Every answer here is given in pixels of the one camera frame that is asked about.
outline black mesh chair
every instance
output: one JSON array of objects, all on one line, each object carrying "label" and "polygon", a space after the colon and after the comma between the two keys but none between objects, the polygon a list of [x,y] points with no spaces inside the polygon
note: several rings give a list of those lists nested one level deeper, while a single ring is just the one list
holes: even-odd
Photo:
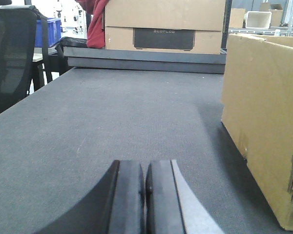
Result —
[{"label": "black mesh chair", "polygon": [[28,95],[36,20],[31,11],[0,9],[0,113]]}]

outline gray carpeted table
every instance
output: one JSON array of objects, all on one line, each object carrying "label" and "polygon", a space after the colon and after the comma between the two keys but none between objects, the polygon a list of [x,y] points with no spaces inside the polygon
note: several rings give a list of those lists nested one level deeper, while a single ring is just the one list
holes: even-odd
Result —
[{"label": "gray carpeted table", "polygon": [[177,159],[227,234],[285,234],[221,124],[222,76],[73,69],[0,115],[0,234],[65,213],[114,159]]}]

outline cardboard box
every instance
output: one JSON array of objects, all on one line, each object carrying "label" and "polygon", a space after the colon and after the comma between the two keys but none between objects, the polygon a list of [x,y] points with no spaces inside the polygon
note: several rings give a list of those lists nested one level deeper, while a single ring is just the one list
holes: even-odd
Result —
[{"label": "cardboard box", "polygon": [[225,3],[225,0],[112,0],[105,7],[105,25],[222,31]]},{"label": "cardboard box", "polygon": [[222,32],[149,29],[105,28],[105,48],[195,54],[220,54]]},{"label": "cardboard box", "polygon": [[262,2],[260,4],[259,11],[270,11],[272,13],[271,26],[280,26],[283,16],[283,9],[281,4],[270,4],[269,2]]},{"label": "cardboard box", "polygon": [[232,8],[230,13],[229,28],[243,28],[244,15],[244,8]]},{"label": "cardboard box", "polygon": [[225,0],[113,0],[105,48],[220,54]]},{"label": "cardboard box", "polygon": [[230,35],[222,102],[224,126],[293,231],[293,38]]}]

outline table leg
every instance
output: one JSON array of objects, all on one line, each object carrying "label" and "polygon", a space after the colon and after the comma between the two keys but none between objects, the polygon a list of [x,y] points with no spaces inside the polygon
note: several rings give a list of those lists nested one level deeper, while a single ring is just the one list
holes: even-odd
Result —
[{"label": "table leg", "polygon": [[34,83],[34,90],[37,91],[44,86],[44,78],[42,71],[42,64],[33,62],[32,63],[32,80]]}]

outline red cloth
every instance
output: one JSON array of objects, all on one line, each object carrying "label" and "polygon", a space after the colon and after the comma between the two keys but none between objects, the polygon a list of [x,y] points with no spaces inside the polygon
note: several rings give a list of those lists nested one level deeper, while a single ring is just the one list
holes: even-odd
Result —
[{"label": "red cloth", "polygon": [[93,19],[87,32],[87,46],[102,48],[105,46],[105,35],[102,30],[102,13],[108,0],[75,0]]}]

